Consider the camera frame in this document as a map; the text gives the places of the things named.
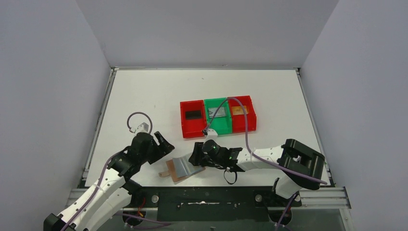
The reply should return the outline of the brown leather card holder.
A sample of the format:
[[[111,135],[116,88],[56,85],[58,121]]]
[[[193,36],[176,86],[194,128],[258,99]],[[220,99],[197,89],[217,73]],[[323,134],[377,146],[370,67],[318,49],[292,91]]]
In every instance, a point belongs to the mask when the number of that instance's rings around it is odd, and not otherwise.
[[[190,163],[189,157],[186,155],[166,161],[166,167],[166,171],[158,173],[159,177],[170,177],[175,184],[205,170],[205,167],[194,166]]]

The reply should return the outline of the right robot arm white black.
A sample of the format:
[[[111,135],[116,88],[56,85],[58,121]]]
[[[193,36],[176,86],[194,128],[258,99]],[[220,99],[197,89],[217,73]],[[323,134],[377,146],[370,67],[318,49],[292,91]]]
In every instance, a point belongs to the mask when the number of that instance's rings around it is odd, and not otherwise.
[[[326,184],[322,180],[325,156],[295,139],[253,152],[243,147],[222,147],[214,140],[196,142],[188,162],[196,167],[213,167],[235,174],[253,169],[281,170],[284,176],[275,181],[270,193],[276,205],[285,204],[301,189],[318,190]]]

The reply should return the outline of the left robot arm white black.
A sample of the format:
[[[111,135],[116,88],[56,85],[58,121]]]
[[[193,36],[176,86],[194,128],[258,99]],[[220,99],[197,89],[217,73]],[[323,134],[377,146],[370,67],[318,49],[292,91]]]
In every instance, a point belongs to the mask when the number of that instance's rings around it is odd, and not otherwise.
[[[137,133],[131,145],[115,153],[104,164],[95,183],[58,215],[43,222],[45,231],[93,231],[127,205],[142,200],[142,186],[131,178],[143,164],[153,164],[175,149],[160,132]]]

